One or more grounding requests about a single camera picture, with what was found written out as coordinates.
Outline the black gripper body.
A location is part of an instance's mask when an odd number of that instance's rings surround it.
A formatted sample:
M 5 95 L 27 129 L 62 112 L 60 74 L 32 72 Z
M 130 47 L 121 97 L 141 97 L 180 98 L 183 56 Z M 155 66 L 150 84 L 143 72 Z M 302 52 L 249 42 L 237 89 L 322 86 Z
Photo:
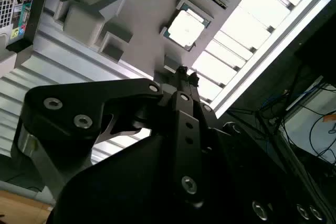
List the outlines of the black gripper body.
M 234 122 L 174 94 L 58 93 L 56 117 L 88 150 L 107 118 L 118 133 L 152 134 L 77 174 L 62 190 L 50 223 L 296 223 L 297 198 L 280 168 Z

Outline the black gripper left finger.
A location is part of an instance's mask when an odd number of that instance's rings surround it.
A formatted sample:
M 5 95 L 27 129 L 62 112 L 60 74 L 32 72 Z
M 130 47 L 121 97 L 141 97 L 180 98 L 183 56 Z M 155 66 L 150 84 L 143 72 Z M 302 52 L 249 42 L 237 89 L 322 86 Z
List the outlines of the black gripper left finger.
M 40 86 L 24 97 L 14 149 L 57 206 L 200 206 L 199 120 L 188 76 Z

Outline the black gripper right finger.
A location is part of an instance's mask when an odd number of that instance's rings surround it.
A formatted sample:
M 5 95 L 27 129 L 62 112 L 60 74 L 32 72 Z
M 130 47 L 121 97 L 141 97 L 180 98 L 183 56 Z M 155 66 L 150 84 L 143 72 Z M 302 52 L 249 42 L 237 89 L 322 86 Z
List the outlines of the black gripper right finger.
M 191 97 L 193 99 L 193 115 L 200 122 L 201 144 L 203 147 L 217 149 L 222 147 L 229 153 L 244 150 L 244 130 L 236 122 L 220 123 L 213 109 L 201 101 L 198 86 L 199 76 L 192 72 L 188 76 Z

